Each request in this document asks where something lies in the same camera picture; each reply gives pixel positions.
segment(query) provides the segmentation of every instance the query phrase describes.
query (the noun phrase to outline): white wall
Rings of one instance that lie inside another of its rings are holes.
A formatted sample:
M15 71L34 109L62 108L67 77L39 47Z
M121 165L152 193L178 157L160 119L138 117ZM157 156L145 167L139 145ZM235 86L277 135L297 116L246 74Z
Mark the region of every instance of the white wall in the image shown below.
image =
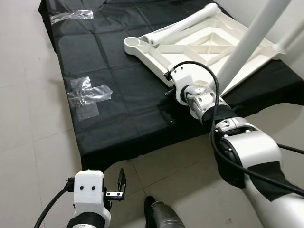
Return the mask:
M249 26L267 0L214 0L235 20ZM267 39L276 43L288 33L296 23L304 20L304 0L292 0L282 16L270 30ZM293 42L282 60L304 79L304 32Z

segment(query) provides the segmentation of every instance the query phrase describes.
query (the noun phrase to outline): tape strip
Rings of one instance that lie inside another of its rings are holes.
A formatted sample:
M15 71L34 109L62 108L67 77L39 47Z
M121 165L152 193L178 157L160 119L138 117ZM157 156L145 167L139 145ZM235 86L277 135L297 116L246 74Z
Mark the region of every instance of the tape strip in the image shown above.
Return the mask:
M112 90L105 85L93 87L89 77L70 81L72 92L67 93L70 107L76 108L78 120L84 120L99 115L96 102L111 99Z
M85 19L93 19L94 15L91 10L77 10L72 13L59 13L50 17L51 25L66 19L77 19L77 20L85 20Z

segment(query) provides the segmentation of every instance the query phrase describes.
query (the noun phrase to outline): white pole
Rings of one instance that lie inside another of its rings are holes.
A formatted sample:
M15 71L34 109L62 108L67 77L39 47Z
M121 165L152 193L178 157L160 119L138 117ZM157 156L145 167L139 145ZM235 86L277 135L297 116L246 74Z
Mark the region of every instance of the white pole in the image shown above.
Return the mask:
M286 54L288 47L297 38L304 29L304 19L300 21L290 32L286 34L278 43L274 45L274 49L282 54Z
M174 36L175 33L178 33L194 25L195 23L199 22L200 20L203 20L206 17L213 16L218 11L219 11L218 5L216 3L210 3L206 5L204 8L202 8L200 11L197 11L196 13L190 15L184 20L175 23L170 28L157 33L153 33L153 32L148 33L145 35L145 37L148 39L151 45L153 46L158 45L162 40L170 36Z
M217 74L220 94L250 58L291 0L269 0ZM214 82L209 83L215 89Z

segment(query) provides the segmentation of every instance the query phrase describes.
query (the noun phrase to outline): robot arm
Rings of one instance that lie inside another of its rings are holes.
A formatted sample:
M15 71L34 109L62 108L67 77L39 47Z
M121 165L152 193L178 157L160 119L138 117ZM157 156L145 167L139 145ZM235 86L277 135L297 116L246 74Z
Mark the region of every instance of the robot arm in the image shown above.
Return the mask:
M108 228L111 221L110 201L124 199L126 178L123 169L118 177L118 192L107 192L100 171L80 171L74 180L74 218L67 228Z
M196 85L197 79L191 64L175 68L171 78L176 86L176 98L188 105L193 117L200 120L209 130L213 120L215 92ZM282 154L275 141L266 133L237 117L225 101L219 98L214 138L217 149L226 157L215 153L218 171L229 184L241 188L251 201L262 224L267 228L304 227L303 190L289 183L281 171ZM227 163L263 175L294 188L302 196L282 189L253 176L249 176Z

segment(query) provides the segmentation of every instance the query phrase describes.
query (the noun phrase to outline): table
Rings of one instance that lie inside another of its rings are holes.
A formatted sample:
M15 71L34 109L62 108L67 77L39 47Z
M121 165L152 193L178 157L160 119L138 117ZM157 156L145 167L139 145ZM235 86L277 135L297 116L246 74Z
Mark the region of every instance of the table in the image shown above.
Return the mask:
M123 40L172 24L210 2L42 0L39 12L58 55L66 92L72 91L71 80L87 76L92 87L106 85L113 91L110 100L96 103L98 116L80 121L76 108L70 108L83 169L104 171L117 161L206 133L187 107L164 96L168 88L157 76L124 53ZM50 25L49 16L86 9L94 19ZM303 105L304 81L282 61L272 60L224 99L242 117L278 103Z

